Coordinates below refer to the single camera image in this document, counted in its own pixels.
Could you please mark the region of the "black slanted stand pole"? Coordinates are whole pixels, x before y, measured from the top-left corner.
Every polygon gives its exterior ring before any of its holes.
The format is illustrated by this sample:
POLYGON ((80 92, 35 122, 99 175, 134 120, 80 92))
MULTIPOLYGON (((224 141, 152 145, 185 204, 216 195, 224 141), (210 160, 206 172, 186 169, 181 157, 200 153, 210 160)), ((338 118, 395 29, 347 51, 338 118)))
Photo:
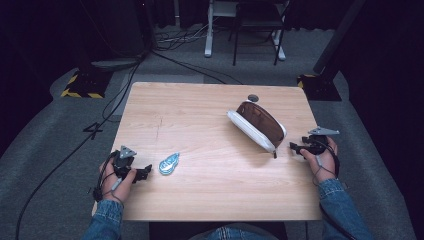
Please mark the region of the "black slanted stand pole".
POLYGON ((349 7, 346 14, 342 18, 339 26, 335 30, 329 43, 327 44, 321 56, 315 63, 313 67, 313 71, 315 73, 322 74, 330 66, 330 60, 336 56, 336 50, 340 46, 345 34, 356 19, 365 2, 366 0, 353 1, 352 5, 349 7))

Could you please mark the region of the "white desk frame leg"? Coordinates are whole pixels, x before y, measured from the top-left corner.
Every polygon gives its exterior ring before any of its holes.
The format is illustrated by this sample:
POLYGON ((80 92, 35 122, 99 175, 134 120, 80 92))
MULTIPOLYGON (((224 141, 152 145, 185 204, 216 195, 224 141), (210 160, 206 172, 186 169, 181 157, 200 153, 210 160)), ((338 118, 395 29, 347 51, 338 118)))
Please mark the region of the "white desk frame leg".
POLYGON ((282 45, 283 31, 275 30, 272 32, 271 37, 273 40, 273 44, 274 44, 278 59, 280 61, 285 61, 286 54, 284 52, 283 45, 282 45))
POLYGON ((213 14, 214 14, 214 0, 209 0, 208 5, 208 24, 207 24, 207 34, 205 41, 204 56, 209 58, 212 56, 212 47, 213 47, 213 14))

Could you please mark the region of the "person's denim lap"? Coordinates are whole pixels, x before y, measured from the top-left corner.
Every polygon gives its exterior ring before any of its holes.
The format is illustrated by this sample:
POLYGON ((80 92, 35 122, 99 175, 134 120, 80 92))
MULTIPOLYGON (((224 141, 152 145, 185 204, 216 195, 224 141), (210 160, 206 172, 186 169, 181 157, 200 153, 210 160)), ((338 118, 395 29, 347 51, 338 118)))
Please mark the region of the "person's denim lap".
POLYGON ((270 232, 246 224, 229 224, 199 233, 188 240, 279 240, 270 232))

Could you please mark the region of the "black metal chair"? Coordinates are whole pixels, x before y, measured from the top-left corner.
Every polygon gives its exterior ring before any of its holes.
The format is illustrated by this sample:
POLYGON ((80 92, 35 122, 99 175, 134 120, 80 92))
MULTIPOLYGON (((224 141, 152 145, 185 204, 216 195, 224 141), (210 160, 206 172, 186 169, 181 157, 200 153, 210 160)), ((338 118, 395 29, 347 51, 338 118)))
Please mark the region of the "black metal chair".
MULTIPOLYGON (((282 30, 284 33, 284 17, 288 10, 289 1, 290 0, 238 0, 235 7, 235 18, 229 36, 229 40, 231 40, 232 36, 235 36, 232 60, 233 66, 235 66, 237 62, 239 34, 241 32, 268 32, 268 40, 272 40, 271 34, 275 30, 282 30)), ((276 65, 278 60, 275 50, 273 64, 276 65)))

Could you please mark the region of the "black stand base striped edge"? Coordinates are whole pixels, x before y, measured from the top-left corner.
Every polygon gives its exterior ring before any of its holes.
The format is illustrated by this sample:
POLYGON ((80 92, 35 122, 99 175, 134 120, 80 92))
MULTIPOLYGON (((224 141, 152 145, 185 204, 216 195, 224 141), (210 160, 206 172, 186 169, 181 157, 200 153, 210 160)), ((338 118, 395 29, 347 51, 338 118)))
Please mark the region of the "black stand base striped edge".
POLYGON ((324 80, 320 75, 299 75, 297 77, 297 85, 304 91, 310 101, 341 101, 334 83, 324 80))
POLYGON ((112 72, 104 71, 95 71, 91 73, 76 71, 69 79, 61 96, 95 99, 104 98, 112 75, 112 72))

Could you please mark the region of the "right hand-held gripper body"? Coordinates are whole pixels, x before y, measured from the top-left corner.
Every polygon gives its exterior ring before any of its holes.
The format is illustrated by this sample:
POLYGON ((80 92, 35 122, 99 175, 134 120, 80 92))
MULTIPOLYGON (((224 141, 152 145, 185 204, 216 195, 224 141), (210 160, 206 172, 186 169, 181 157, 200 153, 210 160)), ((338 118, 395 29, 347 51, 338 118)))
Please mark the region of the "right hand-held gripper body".
POLYGON ((303 137, 302 142, 305 143, 305 149, 314 155, 322 154, 328 147, 329 135, 338 135, 339 130, 332 130, 317 126, 308 132, 308 137, 303 137))

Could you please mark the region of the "blue and white small packet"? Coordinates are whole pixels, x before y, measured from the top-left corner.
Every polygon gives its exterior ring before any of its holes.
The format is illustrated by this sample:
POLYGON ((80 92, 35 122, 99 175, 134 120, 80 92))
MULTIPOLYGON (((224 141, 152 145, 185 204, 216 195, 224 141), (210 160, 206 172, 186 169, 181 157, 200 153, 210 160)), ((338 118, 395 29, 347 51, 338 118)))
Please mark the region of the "blue and white small packet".
POLYGON ((158 165, 158 170, 162 175, 171 174, 179 163, 180 153, 176 152, 166 159, 162 160, 158 165))

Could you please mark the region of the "person's left hand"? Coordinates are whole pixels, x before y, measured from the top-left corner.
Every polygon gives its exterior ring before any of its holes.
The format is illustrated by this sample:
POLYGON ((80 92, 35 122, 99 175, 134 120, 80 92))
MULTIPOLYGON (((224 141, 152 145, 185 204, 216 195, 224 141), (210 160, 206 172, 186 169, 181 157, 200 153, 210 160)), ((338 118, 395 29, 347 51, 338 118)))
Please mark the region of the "person's left hand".
POLYGON ((107 163, 103 163, 99 167, 99 170, 102 172, 102 198, 123 205, 130 195, 132 182, 137 171, 131 169, 126 178, 120 180, 114 172, 112 163, 113 159, 110 158, 107 163))

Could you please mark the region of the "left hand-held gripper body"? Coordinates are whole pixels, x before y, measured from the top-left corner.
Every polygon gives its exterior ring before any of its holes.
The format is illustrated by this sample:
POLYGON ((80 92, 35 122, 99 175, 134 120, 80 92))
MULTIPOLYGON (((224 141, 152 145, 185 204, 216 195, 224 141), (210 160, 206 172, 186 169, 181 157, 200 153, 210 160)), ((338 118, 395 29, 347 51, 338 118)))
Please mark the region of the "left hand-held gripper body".
POLYGON ((131 170, 136 152, 124 145, 112 153, 114 173, 118 178, 124 180, 131 170))

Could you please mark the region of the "person's right hand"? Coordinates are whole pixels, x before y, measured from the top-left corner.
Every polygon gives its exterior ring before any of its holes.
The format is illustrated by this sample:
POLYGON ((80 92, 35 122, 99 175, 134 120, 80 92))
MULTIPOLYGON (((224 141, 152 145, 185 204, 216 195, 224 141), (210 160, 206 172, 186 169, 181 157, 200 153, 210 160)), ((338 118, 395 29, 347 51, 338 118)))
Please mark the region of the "person's right hand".
POLYGON ((313 173, 313 183, 319 185, 321 182, 328 179, 335 179, 336 164, 334 157, 338 153, 337 144, 330 137, 327 138, 329 148, 322 154, 314 155, 307 150, 302 151, 302 156, 308 161, 313 173))

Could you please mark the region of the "white pouch with brown lining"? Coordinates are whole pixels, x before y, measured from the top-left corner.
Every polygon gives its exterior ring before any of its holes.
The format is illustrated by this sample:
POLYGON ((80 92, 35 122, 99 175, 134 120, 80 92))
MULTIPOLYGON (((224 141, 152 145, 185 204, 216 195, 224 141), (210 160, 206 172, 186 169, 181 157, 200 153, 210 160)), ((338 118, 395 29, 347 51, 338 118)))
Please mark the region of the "white pouch with brown lining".
POLYGON ((247 100, 236 110, 228 110, 227 117, 256 144, 277 157, 277 149, 287 136, 287 130, 267 110, 247 100))

